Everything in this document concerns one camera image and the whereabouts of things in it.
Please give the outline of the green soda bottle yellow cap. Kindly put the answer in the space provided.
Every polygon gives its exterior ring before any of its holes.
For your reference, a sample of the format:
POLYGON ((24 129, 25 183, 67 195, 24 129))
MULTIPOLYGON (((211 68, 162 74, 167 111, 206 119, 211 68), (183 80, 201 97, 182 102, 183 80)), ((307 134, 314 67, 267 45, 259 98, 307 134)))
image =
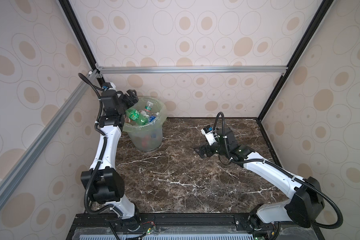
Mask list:
POLYGON ((144 126, 148 123, 148 119, 144 115, 140 114, 134 108, 127 109, 126 115, 131 121, 135 122, 138 126, 144 126))

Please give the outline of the green mesh bin with liner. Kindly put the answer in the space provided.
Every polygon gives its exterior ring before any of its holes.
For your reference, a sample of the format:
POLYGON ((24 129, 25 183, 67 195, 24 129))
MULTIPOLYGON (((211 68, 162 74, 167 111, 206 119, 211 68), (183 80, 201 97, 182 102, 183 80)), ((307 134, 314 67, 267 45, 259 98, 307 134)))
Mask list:
POLYGON ((132 108, 142 114, 147 101, 154 103, 152 114, 159 112, 159 118, 154 123, 149 123, 150 116, 145 116, 148 119, 148 123, 144 126, 138 126, 126 115, 126 123, 123 127, 123 131, 128 133, 134 146, 143 152, 153 151, 161 145, 163 141, 163 124, 168 117, 167 108, 164 103, 154 98, 142 97, 132 108))

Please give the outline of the white floral label bottle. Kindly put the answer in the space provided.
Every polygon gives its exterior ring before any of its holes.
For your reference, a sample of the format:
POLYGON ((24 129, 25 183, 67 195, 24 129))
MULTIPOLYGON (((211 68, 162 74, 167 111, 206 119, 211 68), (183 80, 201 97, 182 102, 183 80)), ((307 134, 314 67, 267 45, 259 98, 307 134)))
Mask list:
POLYGON ((144 109, 142 110, 142 114, 144 116, 150 116, 152 114, 153 107, 154 107, 154 103, 152 101, 147 101, 144 109))

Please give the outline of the Pocari Sweat clear bottle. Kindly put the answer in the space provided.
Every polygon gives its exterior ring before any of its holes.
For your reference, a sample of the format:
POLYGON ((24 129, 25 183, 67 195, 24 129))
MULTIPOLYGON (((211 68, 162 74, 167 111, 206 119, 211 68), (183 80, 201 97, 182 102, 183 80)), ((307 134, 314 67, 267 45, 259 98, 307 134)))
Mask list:
POLYGON ((155 114, 152 114, 150 117, 149 117, 149 123, 154 123, 160 116, 160 113, 157 112, 155 114))

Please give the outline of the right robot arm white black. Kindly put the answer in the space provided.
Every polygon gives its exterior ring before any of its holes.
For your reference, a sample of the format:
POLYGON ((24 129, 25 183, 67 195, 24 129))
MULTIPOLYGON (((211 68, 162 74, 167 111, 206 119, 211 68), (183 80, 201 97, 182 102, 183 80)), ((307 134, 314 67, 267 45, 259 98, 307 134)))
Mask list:
POLYGON ((259 175, 288 197, 286 201, 263 204, 254 209, 250 217, 254 230, 258 230, 261 224, 272 222, 294 222, 303 228, 313 225, 325 206, 323 198, 310 189, 319 189, 318 181, 304 180, 293 175, 266 160, 249 146, 239 145, 230 128, 224 131, 219 128, 214 130, 208 125, 201 133, 206 137, 207 143, 196 147, 195 151, 202 159, 213 155, 227 157, 231 163, 259 175))

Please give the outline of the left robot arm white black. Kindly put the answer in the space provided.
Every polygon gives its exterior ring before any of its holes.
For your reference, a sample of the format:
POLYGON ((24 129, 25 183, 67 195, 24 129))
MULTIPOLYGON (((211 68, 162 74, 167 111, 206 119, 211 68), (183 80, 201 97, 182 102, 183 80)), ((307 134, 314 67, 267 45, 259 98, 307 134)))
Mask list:
POLYGON ((90 169, 81 173, 85 210, 93 215, 111 211, 122 220, 132 219, 138 210, 125 195, 125 183, 116 170, 115 160, 126 111, 139 98, 135 90, 124 94, 110 88, 98 94, 98 99, 100 110, 94 128, 101 137, 90 169))

